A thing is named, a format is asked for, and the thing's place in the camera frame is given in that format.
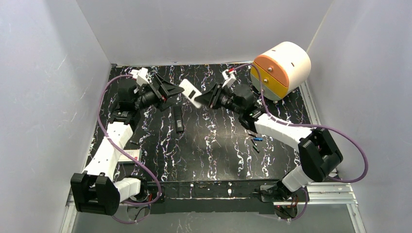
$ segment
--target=cylindrical container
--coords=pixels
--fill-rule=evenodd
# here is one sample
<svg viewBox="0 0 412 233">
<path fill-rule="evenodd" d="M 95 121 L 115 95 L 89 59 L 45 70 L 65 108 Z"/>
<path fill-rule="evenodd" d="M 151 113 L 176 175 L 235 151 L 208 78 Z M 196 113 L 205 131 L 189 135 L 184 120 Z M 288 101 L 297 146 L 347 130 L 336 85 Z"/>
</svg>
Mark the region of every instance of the cylindrical container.
<svg viewBox="0 0 412 233">
<path fill-rule="evenodd" d="M 270 100 L 281 100 L 309 76 L 311 63 L 308 54 L 292 42 L 282 42 L 255 58 L 260 71 L 263 94 Z M 258 72 L 250 70 L 253 85 L 260 91 Z"/>
</svg>

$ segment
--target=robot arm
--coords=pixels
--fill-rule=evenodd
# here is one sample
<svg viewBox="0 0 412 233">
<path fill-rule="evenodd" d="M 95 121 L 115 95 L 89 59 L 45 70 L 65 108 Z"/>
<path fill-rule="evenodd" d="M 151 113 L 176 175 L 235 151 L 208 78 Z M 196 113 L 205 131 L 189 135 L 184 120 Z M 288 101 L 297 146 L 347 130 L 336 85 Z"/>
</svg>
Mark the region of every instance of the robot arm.
<svg viewBox="0 0 412 233">
<path fill-rule="evenodd" d="M 131 73 L 137 83 L 130 83 L 132 80 L 119 83 L 118 107 L 111 113 L 107 127 L 109 138 L 121 149 L 133 135 L 141 110 L 154 105 L 164 111 L 174 104 L 169 98 L 183 91 L 157 74 L 149 82 L 145 68 Z M 119 158 L 120 151 L 105 137 L 83 172 L 73 174 L 70 184 L 77 211 L 112 216 L 120 202 L 140 193 L 141 181 L 137 178 L 124 178 L 113 183 Z"/>
<path fill-rule="evenodd" d="M 343 160 L 329 131 L 320 128 L 311 130 L 303 127 L 289 127 L 276 123 L 256 105 L 254 94 L 249 86 L 237 85 L 233 91 L 229 88 L 233 83 L 233 77 L 225 76 L 226 72 L 223 72 L 225 82 L 215 84 L 204 94 L 188 80 L 183 80 L 180 84 L 185 89 L 183 94 L 198 108 L 205 105 L 212 109 L 220 107 L 229 109 L 239 114 L 239 121 L 247 130 L 271 136 L 299 151 L 301 165 L 261 194 L 278 200 L 286 200 L 299 188 L 311 182 L 324 181 Z"/>
</svg>

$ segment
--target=white enclosure wall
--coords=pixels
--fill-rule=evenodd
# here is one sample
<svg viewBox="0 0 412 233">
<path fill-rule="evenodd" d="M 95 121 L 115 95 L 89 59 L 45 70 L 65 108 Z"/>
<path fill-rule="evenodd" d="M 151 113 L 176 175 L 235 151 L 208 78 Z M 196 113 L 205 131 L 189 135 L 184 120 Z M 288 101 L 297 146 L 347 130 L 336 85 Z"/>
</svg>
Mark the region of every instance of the white enclosure wall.
<svg viewBox="0 0 412 233">
<path fill-rule="evenodd" d="M 332 0 L 77 0 L 110 63 L 253 60 L 283 41 L 310 44 Z"/>
<path fill-rule="evenodd" d="M 352 184 L 366 230 L 410 232 L 412 1 L 335 1 L 309 56 L 322 123 L 353 136 L 369 159 L 366 178 Z M 361 156 L 335 138 L 341 176 L 359 176 Z"/>
<path fill-rule="evenodd" d="M 0 2 L 0 232 L 59 232 L 109 70 L 76 1 Z"/>
</svg>

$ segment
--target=black marble table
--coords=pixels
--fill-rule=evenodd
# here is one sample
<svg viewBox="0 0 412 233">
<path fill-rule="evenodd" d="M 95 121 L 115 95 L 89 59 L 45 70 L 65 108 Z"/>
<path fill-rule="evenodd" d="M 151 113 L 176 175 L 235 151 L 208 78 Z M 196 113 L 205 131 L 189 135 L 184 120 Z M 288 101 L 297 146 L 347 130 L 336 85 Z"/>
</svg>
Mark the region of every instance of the black marble table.
<svg viewBox="0 0 412 233">
<path fill-rule="evenodd" d="M 179 84 L 183 79 L 191 81 L 200 91 L 209 90 L 215 82 L 222 82 L 221 72 L 236 64 L 188 65 L 147 67 L 150 75 L 158 73 L 165 80 Z M 135 67 L 112 68 L 109 79 L 129 74 Z M 249 70 L 237 73 L 237 82 L 251 86 Z M 113 83 L 103 100 L 103 123 L 110 117 L 115 105 L 118 85 Z M 253 150 L 250 136 L 240 125 L 238 116 L 225 109 L 196 109 L 183 95 L 177 102 L 182 104 L 184 134 L 176 134 L 171 109 L 164 112 L 150 107 L 142 112 L 142 118 L 132 140 L 125 149 L 141 149 L 142 162 L 161 181 L 210 181 L 245 179 L 280 179 L 299 165 L 298 153 L 291 147 L 262 135 L 257 142 L 260 153 Z M 275 116 L 293 123 L 309 123 L 299 89 L 292 91 L 279 102 L 269 103 Z M 89 161 L 96 152 L 103 133 L 96 130 L 91 145 Z M 115 180 L 125 175 L 142 175 L 142 169 L 134 164 L 118 165 Z"/>
</svg>

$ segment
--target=cable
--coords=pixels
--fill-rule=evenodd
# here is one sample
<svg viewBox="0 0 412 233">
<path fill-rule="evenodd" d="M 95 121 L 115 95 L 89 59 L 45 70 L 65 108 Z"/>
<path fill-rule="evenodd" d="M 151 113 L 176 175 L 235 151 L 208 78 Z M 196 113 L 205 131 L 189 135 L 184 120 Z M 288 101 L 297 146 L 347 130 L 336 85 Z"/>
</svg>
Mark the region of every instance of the cable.
<svg viewBox="0 0 412 233">
<path fill-rule="evenodd" d="M 128 222 L 128 221 L 120 220 L 120 219 L 116 218 L 114 215 L 112 216 L 112 219 L 116 220 L 116 221 L 119 222 L 119 223 L 123 223 L 123 224 L 135 224 L 135 223 L 136 223 L 135 221 L 133 221 L 133 222 Z"/>
<path fill-rule="evenodd" d="M 363 149 L 361 148 L 361 146 L 355 142 L 351 137 L 349 137 L 348 135 L 346 135 L 345 133 L 341 132 L 340 130 L 337 130 L 335 128 L 329 127 L 329 126 L 324 126 L 324 125 L 313 125 L 313 124 L 289 124 L 289 123 L 285 123 L 282 121 L 277 121 L 277 119 L 269 112 L 268 106 L 265 103 L 265 97 L 263 96 L 263 82 L 262 82 L 262 77 L 260 75 L 260 71 L 257 68 L 257 66 L 253 63 L 248 63 L 248 64 L 243 64 L 241 66 L 238 66 L 236 68 L 234 68 L 234 70 L 238 70 L 242 67 L 245 66 L 253 66 L 256 71 L 257 71 L 257 75 L 259 76 L 259 82 L 260 82 L 260 98 L 262 99 L 262 104 L 265 107 L 266 110 L 266 114 L 272 119 L 274 120 L 276 123 L 281 124 L 281 125 L 286 125 L 286 126 L 292 126 L 292 127 L 307 127 L 307 128 L 323 128 L 323 129 L 327 129 L 330 131 L 333 131 L 337 134 L 340 134 L 341 136 L 343 136 L 344 138 L 346 138 L 348 141 L 350 141 L 360 152 L 360 154 L 362 155 L 363 158 L 363 162 L 365 164 L 365 167 L 363 169 L 363 173 L 356 179 L 352 179 L 352 180 L 340 180 L 340 179 L 336 179 L 333 177 L 329 177 L 331 180 L 333 181 L 338 181 L 338 182 L 342 182 L 342 183 L 355 183 L 358 182 L 360 180 L 362 180 L 366 174 L 368 173 L 368 169 L 369 169 L 369 164 L 368 164 L 368 159 L 366 158 L 366 154 L 363 151 Z"/>
<path fill-rule="evenodd" d="M 144 210 L 144 209 L 147 209 L 147 208 L 148 208 L 148 207 L 145 206 L 145 207 L 142 207 L 142 208 L 138 211 L 138 213 L 137 213 L 137 215 L 136 215 L 136 217 L 135 217 L 135 221 L 136 221 L 137 217 L 139 216 L 140 212 L 141 212 L 142 210 Z"/>
<path fill-rule="evenodd" d="M 291 218 L 291 220 L 298 220 L 298 218 L 300 218 L 302 215 L 303 215 L 303 213 L 305 212 L 305 210 L 306 210 L 306 207 L 308 206 L 308 192 L 305 190 L 305 188 L 300 188 L 300 189 L 302 189 L 303 190 L 303 192 L 305 193 L 305 205 L 303 206 L 303 210 L 302 210 L 302 212 L 300 212 L 300 214 L 298 215 L 298 216 L 296 216 L 296 217 L 294 217 L 294 218 Z"/>
<path fill-rule="evenodd" d="M 296 195 L 296 204 L 294 205 L 294 207 L 296 207 L 298 203 L 299 203 L 299 197 Z"/>
<path fill-rule="evenodd" d="M 289 207 L 292 207 L 294 203 L 295 203 L 295 197 L 292 198 L 292 203 L 291 203 L 290 206 L 288 206 L 288 208 L 289 208 Z"/>
<path fill-rule="evenodd" d="M 106 93 L 106 90 L 108 89 L 108 87 L 116 80 L 120 79 L 120 78 L 132 78 L 132 75 L 128 75 L 128 74 L 123 74 L 123 75 L 119 75 L 115 78 L 113 78 L 112 80 L 110 80 L 106 86 L 104 87 L 104 90 L 102 92 L 102 95 L 100 96 L 100 101 L 99 101 L 99 109 L 97 110 L 97 122 L 101 128 L 101 130 L 103 131 L 104 136 L 107 138 L 107 140 L 110 142 L 110 144 L 112 144 L 112 146 L 114 148 L 116 148 L 118 151 L 120 151 L 120 153 L 122 153 L 124 156 L 126 156 L 127 158 L 129 158 L 130 160 L 132 160 L 135 164 L 137 164 L 138 166 L 140 166 L 143 170 L 145 170 L 150 176 L 151 178 L 154 180 L 154 182 L 156 182 L 156 186 L 158 188 L 158 193 L 157 196 L 154 200 L 149 201 L 149 202 L 144 202 L 144 203 L 134 203 L 134 202 L 130 202 L 130 201 L 124 201 L 123 203 L 132 205 L 132 206 L 143 206 L 143 205 L 148 205 L 148 204 L 152 204 L 155 203 L 160 196 L 162 195 L 162 188 L 160 186 L 160 182 L 157 179 L 157 177 L 144 165 L 142 164 L 140 161 L 136 160 L 134 157 L 130 156 L 128 153 L 126 153 L 124 150 L 122 150 L 119 146 L 117 146 L 113 140 L 110 138 L 109 134 L 107 133 L 107 130 L 104 128 L 103 124 L 102 124 L 102 120 L 100 119 L 100 109 L 102 107 L 102 103 L 103 103 L 103 97 L 104 94 Z"/>
<path fill-rule="evenodd" d="M 144 202 L 145 200 L 147 200 L 149 198 L 150 194 L 147 194 L 146 198 L 143 200 L 133 200 L 131 198 L 128 199 L 128 201 L 133 202 L 133 203 L 138 203 L 138 202 Z"/>
<path fill-rule="evenodd" d="M 292 215 L 290 215 L 290 214 L 288 213 L 288 211 L 286 211 L 286 209 L 283 209 L 283 208 L 280 208 L 280 207 L 275 207 L 275 209 L 278 210 L 280 213 L 282 213 L 282 214 L 284 214 L 284 215 L 287 215 L 290 219 L 293 218 Z"/>
</svg>

